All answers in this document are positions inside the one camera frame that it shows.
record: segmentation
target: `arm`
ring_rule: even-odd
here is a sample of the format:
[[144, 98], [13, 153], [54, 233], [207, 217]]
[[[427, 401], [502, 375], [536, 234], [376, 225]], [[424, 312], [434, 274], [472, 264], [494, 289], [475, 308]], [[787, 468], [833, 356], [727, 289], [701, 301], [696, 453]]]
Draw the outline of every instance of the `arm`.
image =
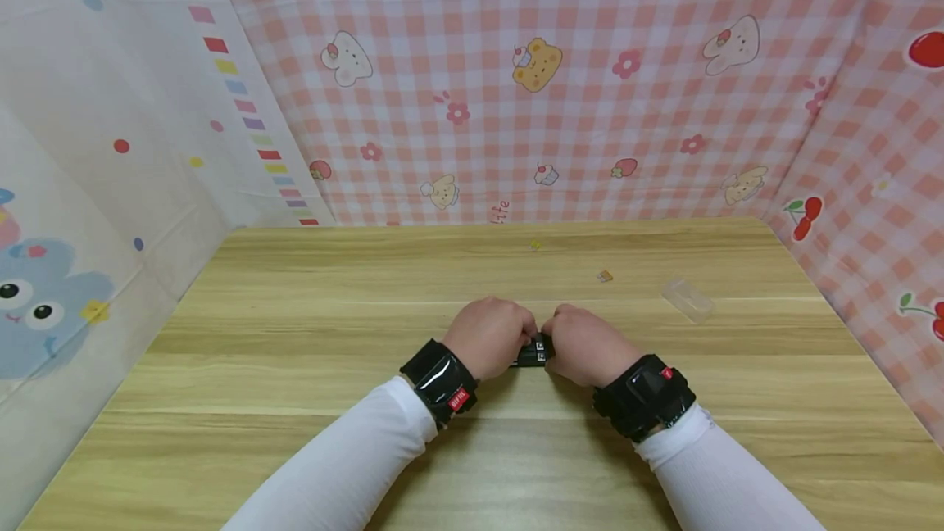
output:
[[374, 388], [249, 498], [224, 531], [359, 531], [436, 425], [409, 383]]
[[[598, 316], [570, 305], [542, 328], [557, 355], [547, 369], [607, 387], [643, 356]], [[635, 446], [662, 483], [685, 531], [813, 531], [819, 521], [750, 452], [691, 406], [671, 428]]]
[[[534, 316], [489, 297], [462, 308], [442, 344], [476, 380], [501, 375], [537, 333]], [[224, 531], [360, 531], [397, 476], [436, 437], [402, 377], [375, 388], [249, 498]]]

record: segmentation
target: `red tag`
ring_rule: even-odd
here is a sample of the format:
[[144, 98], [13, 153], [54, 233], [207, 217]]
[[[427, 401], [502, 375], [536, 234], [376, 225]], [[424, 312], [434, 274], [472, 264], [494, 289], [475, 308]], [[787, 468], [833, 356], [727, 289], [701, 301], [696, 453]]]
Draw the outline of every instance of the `red tag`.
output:
[[459, 392], [455, 393], [451, 399], [449, 399], [449, 407], [452, 408], [453, 412], [458, 412], [459, 408], [462, 408], [465, 401], [470, 399], [470, 393], [465, 391], [465, 388], [459, 388]]

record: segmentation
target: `pink checkered fabric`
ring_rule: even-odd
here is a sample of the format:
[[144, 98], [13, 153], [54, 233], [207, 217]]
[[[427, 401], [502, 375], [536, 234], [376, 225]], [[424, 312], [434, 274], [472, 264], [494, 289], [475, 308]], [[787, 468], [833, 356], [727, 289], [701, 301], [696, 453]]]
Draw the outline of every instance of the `pink checkered fabric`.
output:
[[[932, 313], [944, 301], [944, 60], [921, 69], [903, 53], [930, 29], [944, 30], [944, 0], [865, 3], [859, 33], [768, 219], [944, 443], [944, 340], [934, 334], [933, 315], [899, 311], [907, 293], [907, 306]], [[824, 199], [824, 212], [797, 242], [781, 210], [810, 195]]]
[[[944, 343], [896, 314], [944, 295], [939, 74], [901, 59], [940, 0], [232, 2], [342, 225], [753, 215], [789, 242], [779, 210], [825, 197], [793, 250], [944, 439]], [[530, 92], [534, 39], [560, 69]], [[870, 201], [882, 169], [907, 204]]]

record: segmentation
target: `small black device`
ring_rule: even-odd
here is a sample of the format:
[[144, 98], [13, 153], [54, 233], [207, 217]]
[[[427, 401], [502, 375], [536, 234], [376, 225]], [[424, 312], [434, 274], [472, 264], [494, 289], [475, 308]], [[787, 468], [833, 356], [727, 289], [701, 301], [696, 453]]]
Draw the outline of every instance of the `small black device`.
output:
[[479, 383], [446, 345], [430, 339], [414, 358], [400, 368], [410, 378], [420, 400], [433, 413], [436, 430], [443, 430], [453, 415], [470, 411]]
[[596, 388], [592, 395], [592, 407], [610, 419], [616, 432], [636, 443], [643, 442], [660, 424], [669, 428], [678, 423], [693, 403], [695, 393], [682, 372], [667, 367], [654, 355], [639, 359], [615, 382]]
[[554, 345], [551, 337], [545, 333], [538, 333], [527, 345], [521, 347], [518, 358], [511, 367], [544, 367], [548, 359], [554, 356]]

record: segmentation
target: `clear plastic container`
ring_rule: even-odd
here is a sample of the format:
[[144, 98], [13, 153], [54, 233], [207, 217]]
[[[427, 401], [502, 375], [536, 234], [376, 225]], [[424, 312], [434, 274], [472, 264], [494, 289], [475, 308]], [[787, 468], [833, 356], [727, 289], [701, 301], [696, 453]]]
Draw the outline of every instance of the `clear plastic container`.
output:
[[662, 297], [678, 308], [695, 325], [708, 320], [708, 316], [715, 311], [715, 303], [704, 296], [695, 285], [685, 281], [682, 277], [674, 277], [662, 288]]

